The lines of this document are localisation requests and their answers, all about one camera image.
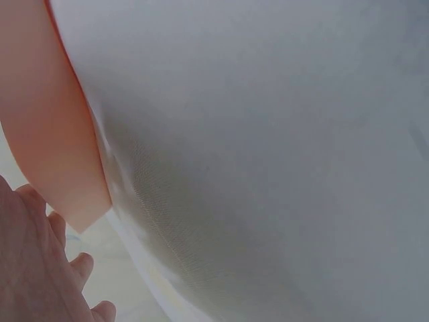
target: translucent material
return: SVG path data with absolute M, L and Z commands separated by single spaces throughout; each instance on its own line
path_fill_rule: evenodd
M 427 1 L 53 1 L 173 321 L 425 321 Z
M 76 230 L 111 206 L 90 111 L 42 1 L 0 5 L 0 120 L 28 181 Z

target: skin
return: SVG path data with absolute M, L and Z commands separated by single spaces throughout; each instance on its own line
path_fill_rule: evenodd
M 0 321 L 113 322 L 115 306 L 93 309 L 82 296 L 93 259 L 68 262 L 66 223 L 46 216 L 45 200 L 30 186 L 13 191 L 0 176 Z

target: peach-colored panel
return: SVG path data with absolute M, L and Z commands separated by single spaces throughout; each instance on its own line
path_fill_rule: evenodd
M 84 95 L 42 1 L 0 3 L 0 120 L 19 167 L 78 231 L 111 200 Z

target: white fabric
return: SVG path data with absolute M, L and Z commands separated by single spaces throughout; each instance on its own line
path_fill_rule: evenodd
M 427 319 L 427 1 L 53 5 L 172 320 Z

